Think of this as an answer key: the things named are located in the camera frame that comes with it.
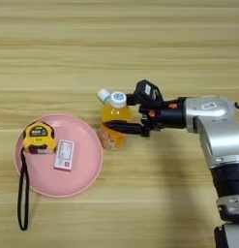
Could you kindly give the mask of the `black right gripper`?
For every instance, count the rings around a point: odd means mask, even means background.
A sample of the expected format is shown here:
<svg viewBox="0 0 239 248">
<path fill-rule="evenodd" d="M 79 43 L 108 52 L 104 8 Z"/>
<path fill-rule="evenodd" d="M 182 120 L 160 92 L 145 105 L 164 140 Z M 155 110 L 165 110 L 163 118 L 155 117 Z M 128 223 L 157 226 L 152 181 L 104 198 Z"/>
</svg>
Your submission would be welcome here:
<svg viewBox="0 0 239 248">
<path fill-rule="evenodd" d="M 135 94 L 127 94 L 127 105 L 137 104 Z M 185 101 L 183 97 L 163 101 L 158 108 L 148 108 L 141 106 L 139 112 L 142 114 L 141 123 L 128 123 L 127 121 L 112 120 L 104 122 L 104 125 L 113 131 L 139 135 L 145 138 L 150 136 L 151 131 L 160 131 L 164 128 L 184 129 L 186 124 Z"/>
</svg>

